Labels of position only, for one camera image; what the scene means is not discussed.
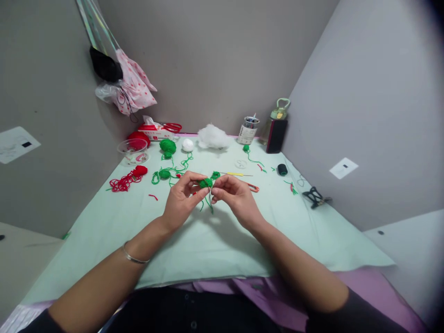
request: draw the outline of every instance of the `finger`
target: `finger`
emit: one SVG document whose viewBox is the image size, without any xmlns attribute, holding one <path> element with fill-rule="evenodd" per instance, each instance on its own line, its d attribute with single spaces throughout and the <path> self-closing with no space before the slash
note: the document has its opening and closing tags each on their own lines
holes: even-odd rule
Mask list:
<svg viewBox="0 0 444 333">
<path fill-rule="evenodd" d="M 199 192 L 197 192 L 195 195 L 189 198 L 191 204 L 193 207 L 195 207 L 199 202 L 201 202 L 205 196 L 210 192 L 209 187 L 205 187 L 203 189 L 200 189 Z"/>
<path fill-rule="evenodd" d="M 185 174 L 182 177 L 180 177 L 180 179 L 176 183 L 176 185 L 183 189 L 191 181 L 200 181 L 200 180 L 204 180 L 206 178 L 208 178 L 208 177 L 205 175 L 202 175 L 200 173 L 194 173 L 191 171 L 187 171 L 187 172 L 185 172 Z"/>
<path fill-rule="evenodd" d="M 241 181 L 239 179 L 237 179 L 235 176 L 226 174 L 226 175 L 223 175 L 222 177 L 219 177 L 218 179 L 216 179 L 213 187 L 230 188 L 234 185 L 239 184 L 240 182 Z"/>
<path fill-rule="evenodd" d="M 213 189 L 211 190 L 211 194 L 214 197 L 216 197 L 217 201 L 218 200 L 225 201 L 228 204 L 228 206 L 233 205 L 236 200 L 236 196 L 228 193 L 227 191 L 225 191 L 224 189 L 221 189 L 221 188 L 214 188 L 213 187 Z"/>
<path fill-rule="evenodd" d="M 193 186 L 190 188 L 190 194 L 196 193 L 200 191 L 200 186 Z"/>
<path fill-rule="evenodd" d="M 199 185 L 199 183 L 196 181 L 191 181 L 188 183 L 188 187 L 190 187 L 190 188 L 193 187 L 194 185 Z"/>
</svg>

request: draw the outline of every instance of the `water bottle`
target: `water bottle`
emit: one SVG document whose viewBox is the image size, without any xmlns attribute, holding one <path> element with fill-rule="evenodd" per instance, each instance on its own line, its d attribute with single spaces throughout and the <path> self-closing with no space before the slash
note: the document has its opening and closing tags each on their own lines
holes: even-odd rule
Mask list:
<svg viewBox="0 0 444 333">
<path fill-rule="evenodd" d="M 278 99 L 276 102 L 276 109 L 271 111 L 270 118 L 268 118 L 267 122 L 265 123 L 265 127 L 262 129 L 262 133 L 259 137 L 259 142 L 263 145 L 267 145 L 268 143 L 268 136 L 270 135 L 270 128 L 271 128 L 271 122 L 273 120 L 284 120 L 287 117 L 287 109 L 290 105 L 289 99 Z"/>
</svg>

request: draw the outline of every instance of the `bracelet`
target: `bracelet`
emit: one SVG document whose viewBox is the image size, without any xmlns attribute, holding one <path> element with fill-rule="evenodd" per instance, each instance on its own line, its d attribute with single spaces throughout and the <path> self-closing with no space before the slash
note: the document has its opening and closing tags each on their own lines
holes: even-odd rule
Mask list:
<svg viewBox="0 0 444 333">
<path fill-rule="evenodd" d="M 126 252 L 126 250 L 125 250 L 125 245 L 126 245 L 126 243 L 128 243 L 128 242 L 129 242 L 129 240 L 127 240 L 127 241 L 122 245 L 122 250 L 123 250 L 123 253 L 125 254 L 126 259 L 128 259 L 129 261 L 132 261 L 132 262 L 138 263 L 138 264 L 146 264 L 147 262 L 149 262 L 149 259 L 146 260 L 146 261 L 144 261 L 144 260 L 139 260 L 139 259 L 136 259 L 136 258 L 131 257 L 131 256 L 128 254 L 128 252 Z"/>
</svg>

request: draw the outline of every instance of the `hand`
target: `hand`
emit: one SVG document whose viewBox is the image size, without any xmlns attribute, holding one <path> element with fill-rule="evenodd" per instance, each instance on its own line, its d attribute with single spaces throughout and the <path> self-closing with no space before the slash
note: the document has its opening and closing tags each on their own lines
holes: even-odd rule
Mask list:
<svg viewBox="0 0 444 333">
<path fill-rule="evenodd" d="M 169 231 L 174 232 L 179 229 L 190 216 L 193 208 L 209 193 L 208 187 L 201 189 L 197 183 L 205 178 L 208 177 L 187 171 L 171 188 L 162 216 L 162 225 L 166 226 Z"/>
<path fill-rule="evenodd" d="M 214 182 L 211 200 L 215 204 L 219 200 L 230 206 L 241 226 L 247 230 L 261 223 L 266 223 L 246 182 L 235 176 L 224 175 Z"/>
</svg>

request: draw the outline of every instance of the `clear plastic cup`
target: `clear plastic cup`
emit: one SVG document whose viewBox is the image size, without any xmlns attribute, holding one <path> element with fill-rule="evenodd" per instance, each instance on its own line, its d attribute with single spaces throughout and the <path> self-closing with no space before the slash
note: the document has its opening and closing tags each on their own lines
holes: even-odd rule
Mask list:
<svg viewBox="0 0 444 333">
<path fill-rule="evenodd" d="M 119 143 L 117 151 L 123 154 L 128 164 L 142 164 L 149 159 L 148 144 L 142 139 L 125 140 Z"/>
</svg>

